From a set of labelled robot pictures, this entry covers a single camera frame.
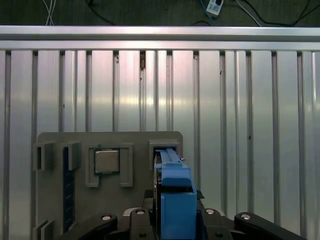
white cable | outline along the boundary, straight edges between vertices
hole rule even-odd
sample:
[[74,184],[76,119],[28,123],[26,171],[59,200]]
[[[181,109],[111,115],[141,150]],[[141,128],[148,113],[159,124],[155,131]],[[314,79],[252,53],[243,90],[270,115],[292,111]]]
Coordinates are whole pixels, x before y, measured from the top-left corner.
[[43,2],[44,6],[46,8],[46,11],[48,12],[48,18],[50,19],[51,24],[54,25],[54,21],[52,20],[52,17],[51,17],[51,14],[50,14],[50,10],[48,8],[48,5],[47,5],[46,1],[45,0],[41,0],[41,1]]
[[52,11],[51,11],[51,18],[53,18],[55,7],[56,7],[56,0],[54,0],[53,8],[52,8]]
[[252,18],[252,20],[255,21],[255,23],[256,23],[259,27],[262,27],[261,24],[257,21],[257,19],[255,19],[255,17],[252,16],[251,13],[248,12],[248,10],[247,10],[244,6],[242,6],[242,4],[241,4],[238,0],[235,0],[235,1],[236,1],[237,4],[240,6],[240,8],[242,8],[242,9],[246,12],[246,14],[248,14],[248,15],[250,16],[250,18]]
[[51,8],[52,8],[52,0],[50,0],[50,7],[49,7],[49,12],[48,12],[48,17],[46,18],[46,22],[45,22],[46,26],[48,26],[48,24],[51,25],[51,20],[50,20],[50,17],[49,17],[51,15]]

power strip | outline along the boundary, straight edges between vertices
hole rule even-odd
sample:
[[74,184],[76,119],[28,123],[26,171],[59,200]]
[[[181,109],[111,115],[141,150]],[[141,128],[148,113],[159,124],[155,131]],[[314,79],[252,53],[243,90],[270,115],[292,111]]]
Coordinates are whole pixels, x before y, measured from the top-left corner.
[[213,17],[217,18],[219,16],[222,5],[224,4],[224,1],[225,0],[210,0],[206,11]]

metal panel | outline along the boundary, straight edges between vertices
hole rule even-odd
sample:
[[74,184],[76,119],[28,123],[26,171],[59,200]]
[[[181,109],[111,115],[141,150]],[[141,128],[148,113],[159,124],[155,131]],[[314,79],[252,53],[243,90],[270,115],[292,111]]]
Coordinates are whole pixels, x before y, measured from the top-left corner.
[[140,52],[119,51],[119,131],[140,130]]
[[141,50],[147,48],[148,50],[270,50],[270,51],[319,51],[320,42],[268,42],[268,41],[240,41],[235,38],[233,41],[214,41],[209,40],[215,36],[207,35],[207,41],[172,41],[172,40],[133,40],[128,43],[126,40],[52,40],[52,41],[32,41],[32,40],[19,40],[19,41],[0,41],[0,49],[10,50],[39,50],[39,49],[87,49],[87,50]]
[[[304,77],[310,74],[309,53],[304,55]],[[320,53],[312,53],[312,80],[305,79],[305,176],[306,176],[306,224],[308,239],[319,239],[319,209],[320,204],[320,149],[317,145],[320,141]]]
[[29,239],[31,232],[32,63],[31,51],[11,53],[9,157],[9,239],[11,240]]
[[143,105],[145,106],[145,130],[155,131],[156,130],[156,52],[146,51],[145,52],[145,70],[146,70],[146,80],[145,80],[145,98],[143,100]]
[[236,62],[233,51],[225,52],[226,97],[226,216],[237,212],[237,142],[236,142]]
[[167,72],[167,51],[157,52],[157,130],[166,131],[168,127],[168,72]]
[[246,52],[235,53],[236,212],[248,211],[248,66]]
[[173,51],[173,130],[183,136],[183,156],[194,173],[194,53]]
[[221,210],[220,53],[199,52],[200,183],[207,208]]
[[113,129],[113,52],[92,51],[91,65],[92,132]]
[[[4,198],[5,196],[5,129],[6,129],[6,52],[0,51],[0,226],[3,226],[4,217]],[[0,227],[0,239],[2,239],[4,233],[3,228]]]
[[59,131],[59,60],[58,51],[38,52],[37,136]]
[[[0,26],[0,49],[12,51],[5,60],[0,51],[0,86],[12,80],[0,88],[0,166],[6,167],[3,159],[11,161],[2,172],[2,190],[10,187],[9,239],[28,239],[28,156],[36,134],[178,130],[206,207],[227,210],[228,216],[254,211],[317,240],[319,33],[320,28]],[[30,50],[38,53],[33,61]],[[140,51],[146,55],[142,69]],[[5,195],[0,201],[7,211]]]
[[314,133],[314,107],[316,106],[314,89],[316,87],[316,75],[313,72],[315,65],[311,52],[302,53],[302,80],[303,80],[303,109],[304,109],[304,175],[305,175],[305,223],[306,237],[319,239],[319,218],[315,211],[317,205],[317,181],[316,181],[316,142]]
[[274,221],[273,86],[270,51],[252,51],[253,210]]
[[298,61],[277,53],[280,224],[300,234]]
[[76,106],[75,131],[87,129],[87,56],[86,51],[76,53]]
[[76,130],[76,52],[65,51],[62,88],[62,130]]

cable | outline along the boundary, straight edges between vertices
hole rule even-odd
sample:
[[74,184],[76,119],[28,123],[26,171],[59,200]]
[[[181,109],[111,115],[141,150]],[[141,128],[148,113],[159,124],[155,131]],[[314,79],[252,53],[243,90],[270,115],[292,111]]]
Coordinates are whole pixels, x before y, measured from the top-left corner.
[[300,19],[297,21],[300,22],[300,20],[304,19],[306,16],[308,16],[309,14],[313,13],[315,10],[317,10],[318,8],[320,8],[320,4],[318,4],[317,6],[315,6],[314,8],[312,8],[310,11],[308,11],[305,15],[303,15],[302,17],[300,17]]
[[248,15],[250,16],[250,18],[252,18],[252,20],[255,21],[255,23],[256,23],[259,27],[262,27],[261,24],[257,21],[257,19],[255,19],[255,17],[252,16],[251,13],[248,12],[248,10],[247,10],[244,6],[242,6],[242,4],[241,4],[238,0],[235,0],[235,1],[238,3],[238,5],[240,6],[240,8],[242,8],[242,9],[246,12],[246,14],[248,14]]
[[41,0],[41,1],[43,2],[44,6],[45,6],[45,8],[46,8],[46,11],[48,12],[48,18],[50,19],[51,24],[54,25],[54,21],[52,20],[52,16],[51,16],[51,14],[50,14],[50,11],[51,11],[51,10],[49,10],[48,5],[47,5],[47,3],[46,3],[45,0]]
[[[54,4],[53,4],[53,8],[52,8],[52,0],[50,1],[50,8],[49,8],[49,12],[51,13],[51,19],[53,18],[53,14],[54,14],[54,11],[55,11],[55,7],[56,7],[56,0],[54,0]],[[46,23],[45,25],[47,26],[48,23],[50,25],[54,25],[52,21],[50,21],[50,17],[49,17],[49,14],[48,14],[48,17],[46,18]]]
[[51,18],[54,17],[55,7],[56,7],[56,0],[54,0],[53,8],[52,8],[52,11],[51,11]]
[[309,7],[310,2],[311,2],[311,0],[308,0],[308,1],[306,2],[306,5],[305,5],[304,9],[302,10],[299,18],[301,18],[301,17],[303,16],[303,14],[306,12],[307,8]]
[[210,23],[208,23],[207,21],[204,21],[204,20],[195,21],[194,23],[191,24],[191,26],[194,26],[197,24],[206,24],[211,27]]
[[88,5],[88,7],[90,8],[90,10],[94,13],[94,15],[96,15],[102,21],[104,21],[104,22],[106,22],[106,23],[108,23],[110,25],[116,25],[114,22],[112,22],[112,21],[108,20],[107,18],[101,16],[96,10],[94,10],[94,8],[92,7],[92,4],[91,4],[92,1],[88,2],[88,0],[85,0],[85,2]]
[[46,18],[46,22],[45,22],[45,25],[48,26],[48,24],[51,25],[51,21],[50,20],[50,13],[51,13],[51,7],[52,7],[52,0],[50,0],[50,7],[49,7],[49,12],[48,12],[48,17]]
[[282,26],[282,27],[294,27],[298,22],[300,22],[302,19],[304,19],[306,16],[308,16],[309,14],[311,14],[313,11],[315,11],[317,8],[320,7],[320,4],[318,6],[316,6],[315,8],[313,8],[311,11],[309,11],[308,13],[304,14],[305,11],[307,10],[309,4],[310,4],[310,0],[307,1],[303,11],[301,12],[299,18],[292,22],[292,23],[282,23],[282,22],[272,22],[272,21],[266,21],[264,20],[259,12],[255,9],[255,7],[247,0],[241,0],[243,1],[244,3],[246,3],[247,5],[249,5],[250,8],[252,8],[252,10],[255,12],[255,14],[257,15],[257,17],[265,24],[271,24],[271,25],[279,25],[279,26]]
[[211,20],[211,22],[213,23],[213,25],[216,25],[216,26],[217,26],[217,24],[215,23],[215,21],[213,20],[213,18],[212,18],[212,17],[209,15],[209,13],[207,12],[203,0],[200,0],[200,2],[201,2],[201,4],[202,4],[202,7],[203,7],[203,9],[204,9],[205,14],[206,14],[206,15],[208,16],[208,18]]

corrugated metal wall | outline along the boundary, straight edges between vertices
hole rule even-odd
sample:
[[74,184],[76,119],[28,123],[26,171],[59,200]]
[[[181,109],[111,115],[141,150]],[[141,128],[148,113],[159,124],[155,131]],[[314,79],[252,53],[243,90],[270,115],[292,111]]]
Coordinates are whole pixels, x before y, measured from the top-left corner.
[[0,50],[8,238],[35,221],[39,133],[175,130],[206,207],[319,239],[319,71],[310,51]]

